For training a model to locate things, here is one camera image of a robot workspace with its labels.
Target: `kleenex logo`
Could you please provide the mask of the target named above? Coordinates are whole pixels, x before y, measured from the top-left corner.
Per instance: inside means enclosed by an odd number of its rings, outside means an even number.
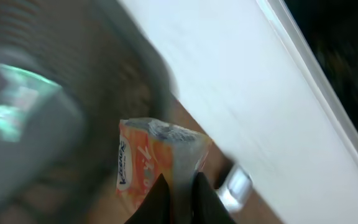
[[[119,142],[117,188],[125,190],[132,182],[132,151],[125,137],[120,136]]]

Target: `white panel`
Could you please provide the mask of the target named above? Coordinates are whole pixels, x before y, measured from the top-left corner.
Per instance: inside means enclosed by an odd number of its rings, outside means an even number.
[[[180,102],[284,222],[358,223],[358,168],[255,1],[124,3]]]

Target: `black object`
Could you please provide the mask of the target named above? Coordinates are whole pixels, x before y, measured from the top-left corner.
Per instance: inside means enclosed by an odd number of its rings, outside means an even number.
[[[199,172],[195,177],[192,199],[192,223],[235,223],[202,172]],[[160,175],[142,205],[135,214],[126,221],[126,224],[168,224],[171,222],[170,212],[170,192],[168,184],[163,178],[163,175]]]
[[[117,1],[0,0],[0,63],[63,87],[0,141],[0,223],[78,223],[116,173],[119,120],[166,118],[163,60]]]

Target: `crumpled wrapper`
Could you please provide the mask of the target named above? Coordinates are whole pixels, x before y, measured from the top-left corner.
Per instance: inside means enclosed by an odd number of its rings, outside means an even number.
[[[121,120],[116,193],[133,214],[160,174],[167,181],[173,221],[191,223],[191,187],[212,140],[152,118]]]

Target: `wooden floor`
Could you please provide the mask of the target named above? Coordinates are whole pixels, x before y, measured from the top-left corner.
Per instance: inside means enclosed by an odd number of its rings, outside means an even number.
[[[181,104],[175,103],[173,111],[174,116],[172,117],[172,123],[195,131],[204,132]],[[229,163],[230,161],[225,158],[218,147],[214,145],[203,167],[203,172],[206,174],[211,185],[216,185],[218,175]],[[115,180],[111,179],[106,183],[101,195],[89,213],[88,223],[112,224],[112,220],[114,220],[114,223],[124,223],[129,218],[129,214],[121,206],[115,195]],[[282,223],[255,190],[253,190],[242,211],[233,214],[233,219],[235,219],[237,223],[244,224]]]

